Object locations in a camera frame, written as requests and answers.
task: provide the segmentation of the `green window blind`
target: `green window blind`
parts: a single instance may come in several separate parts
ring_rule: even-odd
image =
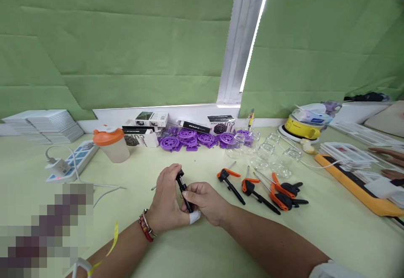
[[[241,116],[285,118],[346,94],[404,89],[404,0],[267,0]]]
[[[0,116],[215,102],[232,4],[0,0]]]

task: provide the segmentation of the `orange and black tool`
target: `orange and black tool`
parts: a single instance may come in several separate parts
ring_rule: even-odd
[[[262,184],[267,188],[269,191],[269,197],[273,202],[279,206],[279,208],[283,211],[290,211],[292,207],[299,207],[299,204],[308,204],[307,200],[301,200],[301,199],[290,199],[288,196],[286,196],[283,193],[276,193],[275,192],[275,183],[271,183],[271,188],[268,187],[264,183],[264,181],[261,180],[261,178],[254,172],[254,175],[262,182]]]
[[[278,209],[273,206],[272,203],[270,203],[268,200],[266,200],[264,197],[262,197],[260,194],[258,194],[254,188],[255,185],[254,183],[259,183],[260,181],[257,179],[249,179],[249,178],[245,178],[242,182],[242,188],[243,188],[243,192],[244,194],[246,194],[247,196],[253,196],[255,199],[257,199],[257,201],[259,203],[264,203],[267,207],[270,208],[271,211],[273,211],[274,213],[280,215],[281,212],[278,211]]]
[[[240,195],[239,192],[237,192],[236,188],[234,187],[233,184],[231,184],[231,182],[227,179],[228,176],[232,175],[234,177],[240,177],[241,175],[230,171],[229,168],[231,168],[236,162],[234,161],[228,168],[223,168],[220,173],[217,174],[217,177],[219,179],[220,182],[224,182],[227,185],[227,188],[229,190],[231,190],[237,197],[237,199],[243,204],[245,205],[245,201],[243,199],[243,197]]]
[[[303,185],[303,182],[298,182],[296,184],[290,184],[290,183],[284,182],[284,183],[280,184],[275,173],[272,173],[272,179],[270,179],[268,176],[266,176],[260,170],[257,170],[257,169],[255,169],[255,170],[258,173],[260,173],[261,175],[263,175],[267,180],[271,181],[271,183],[274,183],[275,189],[278,192],[285,194],[290,199],[296,199],[296,196],[298,195],[298,192],[300,191],[299,187],[301,187]]]

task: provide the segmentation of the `pixelated area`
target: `pixelated area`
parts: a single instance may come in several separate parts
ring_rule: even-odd
[[[43,277],[41,268],[63,258],[63,269],[55,273],[61,277],[88,250],[83,244],[93,216],[92,184],[63,184],[54,204],[38,211],[31,226],[0,226],[0,277]]]

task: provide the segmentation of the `orange bottle lid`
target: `orange bottle lid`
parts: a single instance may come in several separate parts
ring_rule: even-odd
[[[123,130],[114,126],[106,126],[95,129],[93,141],[98,146],[111,145],[123,138]]]

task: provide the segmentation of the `right hand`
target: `right hand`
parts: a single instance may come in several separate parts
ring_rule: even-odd
[[[378,147],[369,147],[369,150],[374,151],[378,154],[386,154],[391,156],[391,158],[387,158],[386,161],[392,163],[392,164],[397,164],[399,166],[404,167],[404,154],[400,152],[396,152],[393,150],[388,150],[388,149],[382,149]]]
[[[207,182],[191,183],[187,186],[186,191],[182,192],[182,196],[196,205],[214,226],[220,226],[231,209],[231,204]],[[181,210],[186,211],[184,202],[182,202]]]

